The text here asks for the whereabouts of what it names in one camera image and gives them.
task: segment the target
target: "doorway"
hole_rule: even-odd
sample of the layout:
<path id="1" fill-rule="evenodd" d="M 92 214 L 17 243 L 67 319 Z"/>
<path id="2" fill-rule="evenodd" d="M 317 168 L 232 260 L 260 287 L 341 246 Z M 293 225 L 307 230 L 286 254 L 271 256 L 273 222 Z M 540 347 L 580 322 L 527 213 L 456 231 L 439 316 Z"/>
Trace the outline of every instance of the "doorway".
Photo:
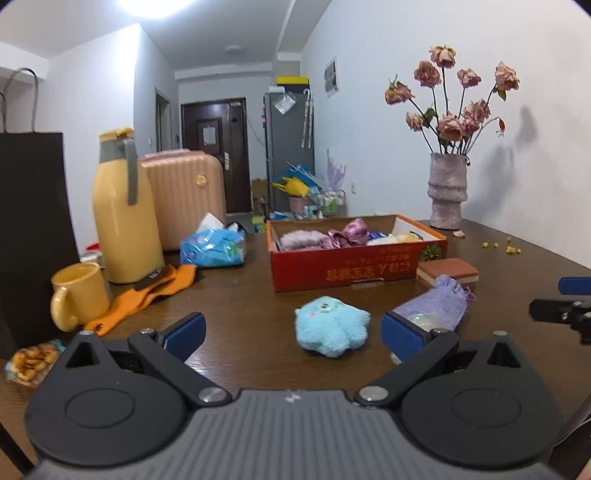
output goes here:
<path id="1" fill-rule="evenodd" d="M 156 150 L 173 149 L 173 117 L 170 102 L 156 91 Z"/>
<path id="2" fill-rule="evenodd" d="M 222 164 L 228 213 L 252 211 L 245 111 L 244 98 L 183 105 L 183 147 Z"/>

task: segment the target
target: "thermos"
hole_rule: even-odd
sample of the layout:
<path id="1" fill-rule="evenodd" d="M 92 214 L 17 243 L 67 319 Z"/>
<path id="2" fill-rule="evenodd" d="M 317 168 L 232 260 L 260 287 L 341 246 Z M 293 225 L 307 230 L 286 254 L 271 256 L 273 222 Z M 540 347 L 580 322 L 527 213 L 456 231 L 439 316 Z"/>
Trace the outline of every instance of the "thermos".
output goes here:
<path id="1" fill-rule="evenodd" d="M 130 128 L 100 135 L 93 207 L 109 281 L 134 283 L 164 266 L 152 188 Z"/>

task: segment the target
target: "dark brown door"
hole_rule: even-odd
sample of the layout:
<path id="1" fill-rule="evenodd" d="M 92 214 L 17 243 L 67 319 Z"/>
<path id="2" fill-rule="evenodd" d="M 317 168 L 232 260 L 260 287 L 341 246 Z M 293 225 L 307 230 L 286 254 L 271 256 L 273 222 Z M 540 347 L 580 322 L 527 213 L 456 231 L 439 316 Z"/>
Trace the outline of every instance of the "dark brown door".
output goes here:
<path id="1" fill-rule="evenodd" d="M 252 211 L 245 108 L 245 99 L 183 105 L 183 147 L 220 161 L 228 213 Z"/>

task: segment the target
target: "yellow plastic bag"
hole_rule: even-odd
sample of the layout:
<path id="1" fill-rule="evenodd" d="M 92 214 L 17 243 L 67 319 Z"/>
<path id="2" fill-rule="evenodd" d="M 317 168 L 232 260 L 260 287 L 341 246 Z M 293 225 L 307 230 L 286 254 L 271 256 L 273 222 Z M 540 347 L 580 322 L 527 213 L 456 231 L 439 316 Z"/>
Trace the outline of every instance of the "yellow plastic bag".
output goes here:
<path id="1" fill-rule="evenodd" d="M 285 192 L 286 194 L 291 195 L 292 197 L 307 197 L 308 196 L 308 185 L 306 185 L 300 179 L 297 179 L 295 177 L 291 177 L 291 178 L 283 177 L 283 180 L 285 180 L 285 185 L 282 185 L 281 183 L 273 183 L 272 185 L 276 189 L 279 189 L 282 192 Z"/>

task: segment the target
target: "gray ribbed panel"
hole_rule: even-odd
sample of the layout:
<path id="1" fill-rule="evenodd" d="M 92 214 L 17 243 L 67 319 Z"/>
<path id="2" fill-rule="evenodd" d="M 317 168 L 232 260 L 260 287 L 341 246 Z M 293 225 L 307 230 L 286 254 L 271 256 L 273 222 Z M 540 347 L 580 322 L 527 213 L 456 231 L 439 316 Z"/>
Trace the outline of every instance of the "gray ribbed panel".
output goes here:
<path id="1" fill-rule="evenodd" d="M 287 401 L 297 394 L 301 399 Z M 110 472 L 50 462 L 31 480 L 558 480 L 543 465 L 471 472 L 412 446 L 390 415 L 352 405 L 340 391 L 244 391 L 200 410 L 183 434 L 145 462 Z"/>

